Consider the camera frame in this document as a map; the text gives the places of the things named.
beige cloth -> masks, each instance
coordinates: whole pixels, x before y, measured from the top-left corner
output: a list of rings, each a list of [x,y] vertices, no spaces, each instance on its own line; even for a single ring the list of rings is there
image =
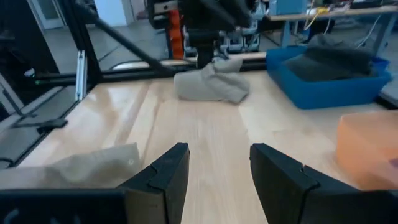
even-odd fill
[[[177,94],[186,100],[225,100],[241,102],[249,94],[249,82],[239,74],[242,60],[219,60],[202,70],[180,72],[174,76]]]
[[[137,144],[77,154],[45,167],[0,171],[0,189],[113,188],[141,170]]]

dark gray cloth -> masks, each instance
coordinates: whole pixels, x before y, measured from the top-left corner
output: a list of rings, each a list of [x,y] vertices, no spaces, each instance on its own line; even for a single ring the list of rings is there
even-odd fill
[[[372,54],[343,41],[316,35],[304,54],[286,60],[284,65],[302,80],[321,82],[349,78],[373,77]]]

workbench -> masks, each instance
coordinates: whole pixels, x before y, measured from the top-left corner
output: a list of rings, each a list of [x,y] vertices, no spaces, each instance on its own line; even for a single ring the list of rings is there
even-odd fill
[[[369,8],[369,9],[348,9],[345,12],[336,12],[331,11],[329,13],[320,14],[317,19],[325,19],[325,18],[336,18],[343,16],[371,16],[371,15],[381,15],[382,17],[379,19],[379,32],[377,34],[376,40],[373,45],[373,53],[375,55],[379,55],[384,46],[386,46],[387,39],[391,34],[392,28],[396,21],[398,15],[398,6],[382,6],[377,8]],[[291,15],[278,15],[278,16],[270,16],[266,15],[266,17],[270,21],[285,21],[284,27],[282,29],[282,35],[280,36],[280,46],[287,47],[290,41],[290,24],[291,22],[304,21],[306,19],[314,18],[314,14],[291,14]]]
[[[251,94],[240,105],[180,100],[171,78],[99,84],[67,116],[69,124],[52,131],[20,167],[132,142],[145,167],[175,143],[187,142],[186,224],[266,223],[249,165],[249,147],[255,142],[355,186],[335,162],[340,116],[382,108],[300,110],[266,71],[242,75]]]

orange component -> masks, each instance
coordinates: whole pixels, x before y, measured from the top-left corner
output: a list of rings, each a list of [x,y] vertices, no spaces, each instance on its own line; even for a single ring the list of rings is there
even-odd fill
[[[182,45],[180,13],[178,12],[178,10],[170,11],[169,19],[170,19],[170,27],[168,32],[170,36],[170,44],[173,52],[173,58],[183,59],[184,51]]]
[[[342,116],[336,156],[361,189],[398,189],[398,111]]]

orange translucent box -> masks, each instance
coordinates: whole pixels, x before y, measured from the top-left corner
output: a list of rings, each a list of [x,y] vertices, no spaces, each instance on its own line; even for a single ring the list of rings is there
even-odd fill
[[[398,111],[342,116],[336,156],[359,188],[398,189]]]

